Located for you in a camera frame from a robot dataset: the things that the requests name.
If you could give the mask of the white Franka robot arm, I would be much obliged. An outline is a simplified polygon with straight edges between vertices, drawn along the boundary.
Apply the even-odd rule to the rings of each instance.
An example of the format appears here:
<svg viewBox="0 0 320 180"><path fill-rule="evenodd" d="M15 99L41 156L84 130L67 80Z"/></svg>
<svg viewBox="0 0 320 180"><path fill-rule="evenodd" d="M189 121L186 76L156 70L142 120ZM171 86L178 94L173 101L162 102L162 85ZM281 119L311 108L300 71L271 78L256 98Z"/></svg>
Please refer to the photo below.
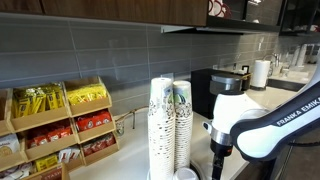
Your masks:
<svg viewBox="0 0 320 180"><path fill-rule="evenodd" d="M213 120L203 126L214 153L211 180L220 180L224 158L237 149L247 161L270 161L293 140L320 122L320 66L298 93L268 110L243 91L227 90L216 98Z"/></svg>

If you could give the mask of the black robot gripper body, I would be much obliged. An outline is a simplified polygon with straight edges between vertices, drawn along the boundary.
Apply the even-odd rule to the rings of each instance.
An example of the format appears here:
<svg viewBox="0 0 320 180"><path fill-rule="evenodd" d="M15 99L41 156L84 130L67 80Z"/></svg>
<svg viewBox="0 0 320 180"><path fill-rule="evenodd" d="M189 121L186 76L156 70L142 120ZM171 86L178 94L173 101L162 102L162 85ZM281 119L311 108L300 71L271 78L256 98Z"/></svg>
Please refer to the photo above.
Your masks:
<svg viewBox="0 0 320 180"><path fill-rule="evenodd" d="M231 155L233 146L225 146L218 144L215 141L211 141L210 148L214 153L213 171L211 178L212 180L220 180L224 164L224 158Z"/></svg>

